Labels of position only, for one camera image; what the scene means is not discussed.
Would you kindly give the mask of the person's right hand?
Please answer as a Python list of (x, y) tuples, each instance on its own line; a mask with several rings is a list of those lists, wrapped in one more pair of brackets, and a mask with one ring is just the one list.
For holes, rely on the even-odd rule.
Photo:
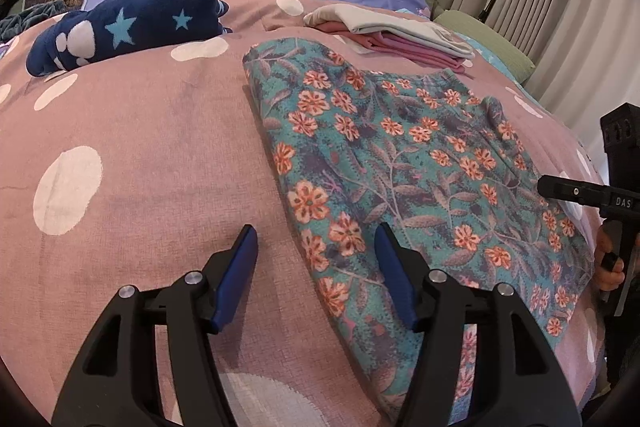
[(630, 272), (624, 273), (625, 263), (617, 258), (614, 265), (604, 261), (613, 252), (613, 242), (606, 231), (605, 225), (600, 225), (597, 233), (596, 249), (594, 250), (593, 283), (599, 291), (615, 291), (626, 281)]

